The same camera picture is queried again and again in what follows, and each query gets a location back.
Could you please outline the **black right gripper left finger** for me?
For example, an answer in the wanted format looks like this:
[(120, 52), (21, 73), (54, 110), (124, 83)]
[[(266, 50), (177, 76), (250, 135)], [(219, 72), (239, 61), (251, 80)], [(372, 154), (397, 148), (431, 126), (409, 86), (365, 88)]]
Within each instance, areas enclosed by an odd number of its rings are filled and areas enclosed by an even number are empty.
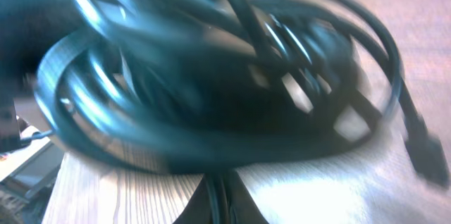
[(211, 207), (206, 180), (201, 179), (187, 206), (173, 224), (210, 224)]

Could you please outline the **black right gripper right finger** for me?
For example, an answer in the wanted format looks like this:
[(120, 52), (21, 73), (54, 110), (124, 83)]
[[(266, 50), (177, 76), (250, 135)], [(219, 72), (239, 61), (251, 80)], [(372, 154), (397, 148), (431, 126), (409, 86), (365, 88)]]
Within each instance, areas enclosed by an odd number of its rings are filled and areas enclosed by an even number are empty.
[(225, 174), (225, 195), (231, 224), (268, 224), (235, 170)]

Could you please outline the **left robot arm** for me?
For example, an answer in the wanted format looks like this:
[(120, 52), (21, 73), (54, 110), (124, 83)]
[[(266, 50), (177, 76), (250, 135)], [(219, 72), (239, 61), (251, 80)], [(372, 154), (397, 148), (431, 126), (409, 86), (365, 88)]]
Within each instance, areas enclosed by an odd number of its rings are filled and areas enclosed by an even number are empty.
[(80, 26), (72, 0), (1, 0), (1, 152), (30, 143), (20, 138), (14, 100), (32, 97), (44, 54)]

